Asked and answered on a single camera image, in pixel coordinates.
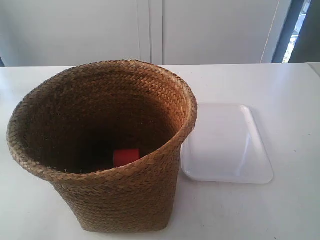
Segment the brown woven wicker basket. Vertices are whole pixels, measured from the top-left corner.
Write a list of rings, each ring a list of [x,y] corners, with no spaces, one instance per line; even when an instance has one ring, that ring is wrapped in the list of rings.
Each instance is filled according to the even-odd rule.
[[[12,158],[50,183],[84,230],[159,231],[173,211],[181,147],[197,113],[175,73],[108,60],[66,69],[29,92],[6,140]],[[139,159],[114,167],[122,149],[139,149]]]

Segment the red cylinder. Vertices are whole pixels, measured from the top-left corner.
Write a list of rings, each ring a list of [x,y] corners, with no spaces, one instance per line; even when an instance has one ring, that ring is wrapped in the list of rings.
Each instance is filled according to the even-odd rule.
[[[118,168],[133,163],[140,158],[138,148],[117,149],[113,152],[113,167]]]

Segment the white plastic tray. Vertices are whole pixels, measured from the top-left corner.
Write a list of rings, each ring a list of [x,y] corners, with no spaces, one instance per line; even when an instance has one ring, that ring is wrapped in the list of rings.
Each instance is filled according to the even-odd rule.
[[[251,109],[239,103],[198,104],[180,164],[188,178],[199,182],[263,185],[274,178]]]

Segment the white cabinet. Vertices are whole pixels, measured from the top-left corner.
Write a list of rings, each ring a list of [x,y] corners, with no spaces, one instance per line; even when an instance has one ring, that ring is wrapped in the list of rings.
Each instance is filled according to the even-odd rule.
[[[3,0],[8,67],[270,63],[289,0]]]

